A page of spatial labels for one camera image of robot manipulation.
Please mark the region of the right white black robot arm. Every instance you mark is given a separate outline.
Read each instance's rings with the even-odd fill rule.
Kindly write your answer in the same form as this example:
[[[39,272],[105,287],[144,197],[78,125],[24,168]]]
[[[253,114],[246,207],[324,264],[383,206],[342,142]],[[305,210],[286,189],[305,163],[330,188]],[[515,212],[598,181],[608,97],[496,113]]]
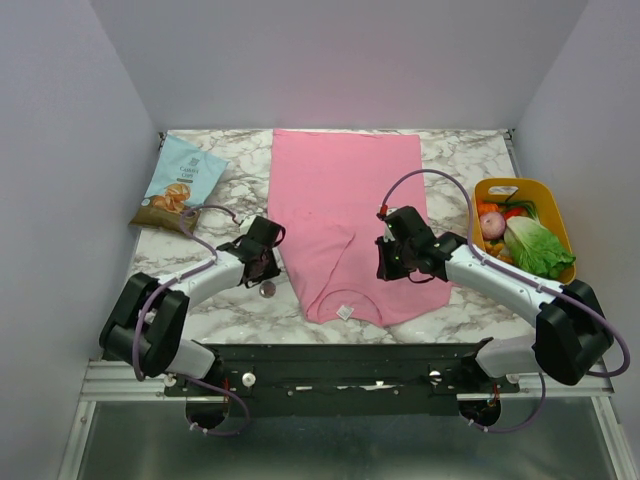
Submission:
[[[537,372],[573,386],[611,347],[613,336],[598,322],[602,310],[587,284],[538,279],[491,260],[460,235],[435,236],[410,206],[378,217],[385,225],[384,234],[375,241],[379,279],[410,279],[420,273],[425,283],[452,282],[492,299],[532,325],[531,334],[482,340],[466,354],[459,371],[467,389],[480,392],[497,378]]]

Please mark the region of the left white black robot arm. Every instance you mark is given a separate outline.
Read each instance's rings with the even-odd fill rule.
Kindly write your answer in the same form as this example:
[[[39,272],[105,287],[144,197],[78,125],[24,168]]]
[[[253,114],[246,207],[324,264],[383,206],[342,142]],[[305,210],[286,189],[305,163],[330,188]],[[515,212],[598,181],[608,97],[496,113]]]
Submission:
[[[214,393],[222,380],[216,354],[182,336],[186,318],[225,290],[250,288],[279,276],[274,249],[285,235],[283,226],[256,216],[240,237],[217,247],[211,259],[160,278],[134,274],[100,333],[100,347],[141,377],[177,374],[187,377],[197,393]]]

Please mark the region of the pink t-shirt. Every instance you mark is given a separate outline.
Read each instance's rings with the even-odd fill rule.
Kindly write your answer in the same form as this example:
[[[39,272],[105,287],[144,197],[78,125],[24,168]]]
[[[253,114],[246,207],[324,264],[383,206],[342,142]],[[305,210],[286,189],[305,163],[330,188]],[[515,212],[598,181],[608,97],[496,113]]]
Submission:
[[[417,135],[273,134],[267,213],[307,321],[355,318],[386,327],[449,303],[451,284],[377,278],[376,214],[389,188],[422,166]]]

